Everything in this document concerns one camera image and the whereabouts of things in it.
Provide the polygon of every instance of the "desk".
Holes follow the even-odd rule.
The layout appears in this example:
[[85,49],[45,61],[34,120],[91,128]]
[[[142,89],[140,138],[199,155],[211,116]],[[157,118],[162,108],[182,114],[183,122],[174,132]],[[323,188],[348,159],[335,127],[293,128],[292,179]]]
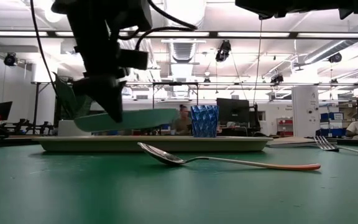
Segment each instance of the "desk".
[[294,172],[211,161],[167,167],[144,153],[1,147],[0,223],[358,223],[356,154],[265,148],[209,156],[322,168]]

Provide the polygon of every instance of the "ceiling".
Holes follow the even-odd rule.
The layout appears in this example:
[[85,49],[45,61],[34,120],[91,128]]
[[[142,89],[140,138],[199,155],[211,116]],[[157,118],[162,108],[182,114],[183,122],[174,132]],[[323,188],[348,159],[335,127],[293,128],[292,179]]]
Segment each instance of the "ceiling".
[[[37,23],[40,29],[70,30],[67,19],[64,17],[58,22],[49,22],[45,17],[45,9],[40,3],[48,0],[35,0]],[[234,0],[207,0],[202,26],[200,30],[229,30],[229,31],[259,31],[261,21],[252,12],[243,10],[234,5]],[[163,8],[163,0],[154,0],[157,6]],[[188,16],[186,9],[182,10],[182,17]],[[154,27],[166,25],[166,20],[152,10]],[[352,14],[345,20],[339,19],[337,10],[308,12],[302,14],[289,14],[281,19],[269,19],[263,21],[262,31],[303,31],[303,32],[349,32],[358,25],[358,15]],[[0,30],[33,30],[28,0],[0,0]],[[154,60],[161,68],[160,76],[167,77],[171,74],[171,57],[167,44],[161,43],[161,39],[148,40],[151,43]],[[204,73],[209,72],[211,77],[218,77],[218,82],[238,82],[238,77],[243,82],[254,82],[255,77],[269,77],[275,67],[284,63],[280,71],[285,77],[291,76],[291,63],[296,55],[309,54],[320,47],[330,43],[331,40],[250,40],[232,39],[231,56],[223,63],[216,63],[214,57],[216,49],[220,46],[220,39],[206,39],[203,44],[197,44],[196,53],[191,62],[197,63],[191,69],[196,77],[204,78]],[[59,75],[80,77],[84,70],[81,58],[66,54],[75,45],[73,40],[43,39],[44,50],[50,58],[60,64]],[[0,38],[1,45],[34,45],[35,39]],[[341,51],[343,56],[340,63],[318,62],[313,65],[317,69],[321,82],[327,82],[331,77],[340,77],[348,74],[348,78],[342,82],[357,82],[358,74],[350,76],[358,70],[358,43]],[[37,60],[37,52],[19,52],[22,60]]]

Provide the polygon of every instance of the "black cable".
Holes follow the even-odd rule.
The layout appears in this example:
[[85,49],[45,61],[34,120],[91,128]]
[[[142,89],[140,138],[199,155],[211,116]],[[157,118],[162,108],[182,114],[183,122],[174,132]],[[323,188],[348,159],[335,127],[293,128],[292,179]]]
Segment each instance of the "black cable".
[[244,97],[247,99],[246,92],[244,91],[244,87],[242,86],[242,81],[241,81],[241,78],[240,78],[240,74],[239,74],[239,72],[237,71],[237,65],[236,65],[236,61],[234,60],[234,54],[233,54],[233,52],[231,52],[231,57],[233,58],[234,68],[236,69],[237,77],[239,78],[239,81],[240,81],[240,83],[241,83],[242,93],[244,94]]
[[193,29],[187,27],[158,27],[158,28],[150,29],[139,37],[139,39],[136,42],[135,50],[140,49],[140,43],[147,35],[151,34],[152,32],[163,31],[163,30],[193,31]]
[[[35,35],[37,36],[38,48],[40,49],[42,60],[44,61],[45,68],[47,69],[48,76],[50,79],[50,84],[52,85],[52,88],[56,94],[57,99],[60,100],[59,94],[57,93],[57,90],[56,90],[55,83],[53,82],[53,78],[50,74],[50,70],[48,67],[47,59],[45,58],[44,50],[42,48],[41,37],[39,34],[38,25],[37,25],[37,18],[35,16],[34,0],[30,0],[30,10],[31,10],[32,22],[34,24],[34,29],[35,29]],[[65,110],[66,114],[69,116],[70,114],[68,113],[68,110],[64,107],[63,104],[62,104],[62,106],[63,106],[63,109]]]
[[259,62],[260,62],[260,44],[262,43],[262,20],[260,21],[260,30],[259,30],[259,50],[258,50],[258,64],[256,67],[256,79],[255,79],[255,87],[254,87],[254,105],[255,105],[255,97],[256,97],[256,86],[258,84],[258,75],[259,75]]
[[169,15],[168,13],[164,12],[163,10],[161,10],[159,7],[157,7],[152,0],[147,0],[147,2],[149,3],[149,5],[154,9],[156,10],[159,14],[161,14],[163,17],[166,17],[167,19],[173,21],[173,22],[176,22],[177,24],[180,24],[182,26],[185,26],[191,30],[196,30],[197,27],[194,26],[193,24],[189,24],[187,22],[184,22],[184,21],[181,21],[180,19],[177,19],[171,15]]
[[138,33],[140,32],[140,29],[135,30],[135,32],[127,37],[123,37],[118,35],[118,39],[120,40],[131,40],[132,38],[134,38]]

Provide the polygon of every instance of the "green table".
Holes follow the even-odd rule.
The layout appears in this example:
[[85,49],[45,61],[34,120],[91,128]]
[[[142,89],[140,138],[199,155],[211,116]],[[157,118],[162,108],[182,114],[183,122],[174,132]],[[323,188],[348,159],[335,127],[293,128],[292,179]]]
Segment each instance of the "green table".
[[2,147],[0,223],[358,223],[356,154],[266,148],[209,156],[322,168],[293,172],[208,161],[167,167],[143,153]]

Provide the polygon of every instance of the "teal plate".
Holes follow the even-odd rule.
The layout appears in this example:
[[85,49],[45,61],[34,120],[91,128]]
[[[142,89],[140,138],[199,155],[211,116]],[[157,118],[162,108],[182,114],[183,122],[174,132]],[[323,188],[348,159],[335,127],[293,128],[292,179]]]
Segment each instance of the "teal plate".
[[142,129],[171,124],[177,113],[176,109],[124,111],[121,123],[115,122],[107,113],[76,118],[74,123],[86,132]]

